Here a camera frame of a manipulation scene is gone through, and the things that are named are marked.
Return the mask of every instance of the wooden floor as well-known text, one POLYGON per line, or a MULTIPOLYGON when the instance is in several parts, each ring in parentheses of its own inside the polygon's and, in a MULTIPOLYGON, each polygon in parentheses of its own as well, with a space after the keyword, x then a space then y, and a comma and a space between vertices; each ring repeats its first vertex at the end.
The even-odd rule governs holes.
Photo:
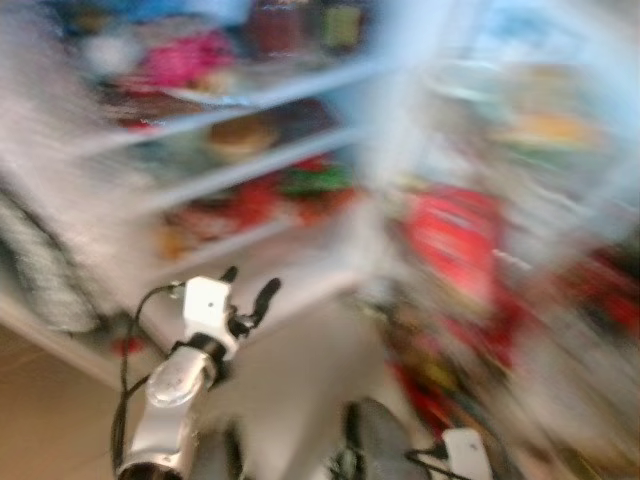
POLYGON ((117 393, 0 327, 0 478, 112 480, 117 393))

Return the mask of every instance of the refrigerator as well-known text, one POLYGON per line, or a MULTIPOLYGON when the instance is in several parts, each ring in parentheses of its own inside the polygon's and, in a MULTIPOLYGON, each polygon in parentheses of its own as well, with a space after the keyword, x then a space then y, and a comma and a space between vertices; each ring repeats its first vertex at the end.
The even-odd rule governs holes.
MULTIPOLYGON (((186 0, 182 8, 213 14, 222 25, 233 27, 247 20, 250 3, 186 0)), ((464 162, 459 167, 451 161, 451 151, 432 126, 448 113, 433 100, 434 92, 456 88, 455 82, 462 90, 473 89, 482 81, 460 70, 469 65, 474 67, 469 75, 502 72, 516 62, 580 68, 595 92, 592 108, 610 144, 605 159, 575 167, 568 175, 570 181, 563 185, 569 185, 570 207, 558 200, 557 192, 534 195, 527 208, 540 218, 531 220, 529 230, 505 234, 508 255, 527 268, 538 268, 572 251, 571 243, 563 241, 569 233, 589 232, 613 241, 634 226, 640 209, 637 2, 365 3, 372 14, 366 42, 356 54, 322 68, 276 75, 276 80, 243 91, 240 103, 209 105, 144 130, 118 128, 105 119, 95 93, 81 78, 86 65, 78 60, 77 50, 61 41, 60 26, 48 6, 3 3, 0 173, 98 285, 94 298, 104 312, 132 313, 154 286, 196 275, 217 277, 236 265, 240 273, 233 299, 241 311, 251 309, 270 278, 283 282, 264 324, 248 340, 259 344, 311 315, 318 305, 391 275, 398 265, 390 254, 384 221, 398 185, 408 174, 465 185, 464 162), (179 181, 157 184, 132 168, 136 146, 306 98, 321 100, 336 121, 278 143, 250 161, 179 181), (273 218, 200 245, 176 261, 158 258, 154 232, 167 211, 326 153, 349 169, 362 192, 327 221, 300 228, 288 219, 273 218)), ((40 321, 38 309, 19 293, 19 284, 19 276, 3 268, 3 323, 116 385, 119 357, 109 345, 111 337, 70 334, 40 321)), ((134 360, 137 376, 184 339, 180 310, 180 301, 168 297, 145 308, 141 325, 149 348, 134 360)))

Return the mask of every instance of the red package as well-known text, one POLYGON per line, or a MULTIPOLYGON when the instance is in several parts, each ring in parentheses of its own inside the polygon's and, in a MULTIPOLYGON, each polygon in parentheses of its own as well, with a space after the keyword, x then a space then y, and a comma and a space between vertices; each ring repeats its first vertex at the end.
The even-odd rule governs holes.
POLYGON ((331 160, 329 155, 323 153, 303 160, 302 162, 294 165, 294 168, 307 172, 324 172, 329 167, 330 163, 331 160))
POLYGON ((269 175, 238 187, 233 203, 241 229, 265 223, 273 217, 280 198, 276 179, 277 175, 269 175))
POLYGON ((420 196, 406 223, 410 245, 474 310, 495 301, 498 203, 478 192, 442 187, 420 196))
POLYGON ((170 220, 202 242, 228 237, 240 230, 240 221, 229 207, 193 204, 172 214, 170 220))
POLYGON ((310 198, 289 199, 287 203, 294 208, 293 211, 300 225, 311 227, 326 222, 337 212, 357 198, 358 192, 353 188, 324 192, 310 198))
POLYGON ((611 319, 637 338, 640 331, 638 301, 616 292, 609 295, 604 303, 611 319))
POLYGON ((427 423, 436 438, 440 438, 444 430, 453 426, 450 413, 445 406, 446 400, 444 396, 435 391, 426 393, 420 390, 401 366, 392 365, 392 368, 396 378, 409 397, 413 408, 420 414, 422 420, 427 423))

